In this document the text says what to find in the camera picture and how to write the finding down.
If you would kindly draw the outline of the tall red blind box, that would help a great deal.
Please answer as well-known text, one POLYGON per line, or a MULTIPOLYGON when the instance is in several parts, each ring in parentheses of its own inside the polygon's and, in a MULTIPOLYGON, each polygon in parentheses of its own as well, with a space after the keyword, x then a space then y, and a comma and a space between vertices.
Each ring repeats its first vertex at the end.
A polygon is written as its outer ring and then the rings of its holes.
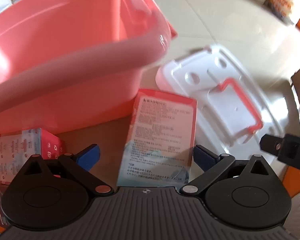
POLYGON ((136 95, 117 186, 176 187, 189 182, 197 100, 153 89, 136 95))

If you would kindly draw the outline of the large pink figure box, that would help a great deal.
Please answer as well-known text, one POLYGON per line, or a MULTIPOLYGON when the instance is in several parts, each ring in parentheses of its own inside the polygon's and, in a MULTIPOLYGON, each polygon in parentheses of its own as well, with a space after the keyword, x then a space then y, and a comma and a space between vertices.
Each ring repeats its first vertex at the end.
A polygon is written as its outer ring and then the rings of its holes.
POLYGON ((64 141, 42 128, 0 134, 0 184, 8 185, 34 154, 54 160, 65 152, 64 141))

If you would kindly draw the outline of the orange printed snack bag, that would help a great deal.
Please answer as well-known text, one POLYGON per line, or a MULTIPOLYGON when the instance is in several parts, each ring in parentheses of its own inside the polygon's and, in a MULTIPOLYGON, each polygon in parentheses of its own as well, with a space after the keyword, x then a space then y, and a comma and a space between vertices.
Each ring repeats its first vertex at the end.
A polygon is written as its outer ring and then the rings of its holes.
POLYGON ((286 25, 296 25, 297 20, 293 14, 292 0, 268 0, 268 5, 273 14, 286 25))

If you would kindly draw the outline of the pink plastic storage bin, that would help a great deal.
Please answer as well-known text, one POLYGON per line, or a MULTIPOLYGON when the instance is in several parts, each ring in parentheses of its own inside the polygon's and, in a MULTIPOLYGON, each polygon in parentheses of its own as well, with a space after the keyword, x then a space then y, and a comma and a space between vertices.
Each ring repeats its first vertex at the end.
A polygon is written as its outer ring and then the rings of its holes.
POLYGON ((177 32, 154 0, 21 0, 0 13, 0 134, 130 115, 177 32))

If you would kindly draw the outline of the white bin lid red handle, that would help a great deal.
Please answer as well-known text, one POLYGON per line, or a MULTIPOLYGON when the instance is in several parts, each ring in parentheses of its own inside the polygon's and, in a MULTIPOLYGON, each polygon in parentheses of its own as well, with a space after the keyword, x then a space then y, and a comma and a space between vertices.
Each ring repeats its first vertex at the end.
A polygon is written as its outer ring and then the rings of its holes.
POLYGON ((220 44, 159 67, 160 90, 197 100, 196 143, 237 158, 259 152, 265 134, 283 130, 269 100, 242 64, 220 44))

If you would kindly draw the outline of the orange right slipper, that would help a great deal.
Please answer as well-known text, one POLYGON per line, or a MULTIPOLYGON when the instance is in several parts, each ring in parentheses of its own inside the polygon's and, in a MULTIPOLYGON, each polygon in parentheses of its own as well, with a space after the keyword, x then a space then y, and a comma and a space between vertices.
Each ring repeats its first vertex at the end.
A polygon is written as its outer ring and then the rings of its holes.
POLYGON ((291 198, 300 194, 300 170, 289 166, 282 181, 291 198))

